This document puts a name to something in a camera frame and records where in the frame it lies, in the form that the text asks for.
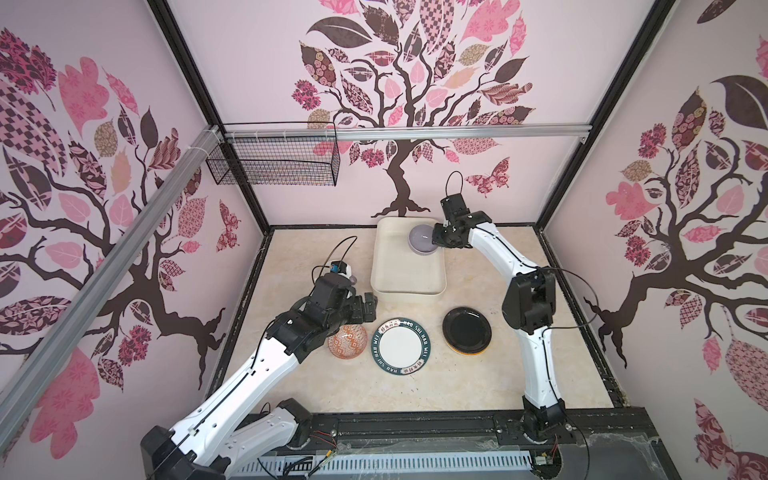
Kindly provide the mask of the black glossy plate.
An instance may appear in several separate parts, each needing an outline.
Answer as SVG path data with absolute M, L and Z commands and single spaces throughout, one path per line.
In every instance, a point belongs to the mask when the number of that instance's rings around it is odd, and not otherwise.
M 469 307 L 450 310 L 443 319 L 442 333 L 450 347 L 463 351 L 488 348 L 492 340 L 490 322 L 482 313 Z

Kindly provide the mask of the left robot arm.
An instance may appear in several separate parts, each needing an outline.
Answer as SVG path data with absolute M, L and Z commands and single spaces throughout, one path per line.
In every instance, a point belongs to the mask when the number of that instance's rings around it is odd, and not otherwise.
M 322 275 L 268 324 L 254 352 L 207 400 L 173 427 L 144 435 L 145 478 L 228 479 L 266 453 L 307 443 L 312 415 L 296 400 L 266 414 L 252 411 L 341 327 L 374 321 L 377 303 L 373 293 L 357 293 L 350 274 Z

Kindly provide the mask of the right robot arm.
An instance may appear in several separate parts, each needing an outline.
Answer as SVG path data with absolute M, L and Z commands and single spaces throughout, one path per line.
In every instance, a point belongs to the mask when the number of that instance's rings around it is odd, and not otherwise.
M 486 213 L 470 211 L 460 193 L 444 197 L 440 205 L 445 220 L 434 226 L 432 243 L 478 250 L 507 283 L 501 312 L 520 344 L 525 374 L 522 430 L 530 441 L 542 443 L 566 421 L 552 359 L 556 279 L 513 247 Z

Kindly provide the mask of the lavender ceramic bowl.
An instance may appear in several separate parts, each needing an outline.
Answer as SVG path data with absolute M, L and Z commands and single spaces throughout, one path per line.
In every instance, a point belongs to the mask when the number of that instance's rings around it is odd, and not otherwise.
M 417 255 L 431 255 L 438 246 L 433 242 L 434 226 L 419 224 L 408 233 L 409 248 Z

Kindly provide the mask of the green rimmed lettered plate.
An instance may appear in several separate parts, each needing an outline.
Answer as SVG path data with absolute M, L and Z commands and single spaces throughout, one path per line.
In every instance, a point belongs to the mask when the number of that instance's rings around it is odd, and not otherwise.
M 424 368 L 431 356 L 432 345 L 426 329 L 404 317 L 379 325 L 371 338 L 371 354 L 384 372 L 408 376 Z

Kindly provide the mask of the orange patterned bowl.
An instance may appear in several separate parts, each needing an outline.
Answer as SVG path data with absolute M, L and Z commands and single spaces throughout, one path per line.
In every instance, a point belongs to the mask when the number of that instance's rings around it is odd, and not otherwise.
M 341 360 L 358 357 L 367 347 L 368 333 L 359 324 L 344 325 L 328 341 L 330 353 Z

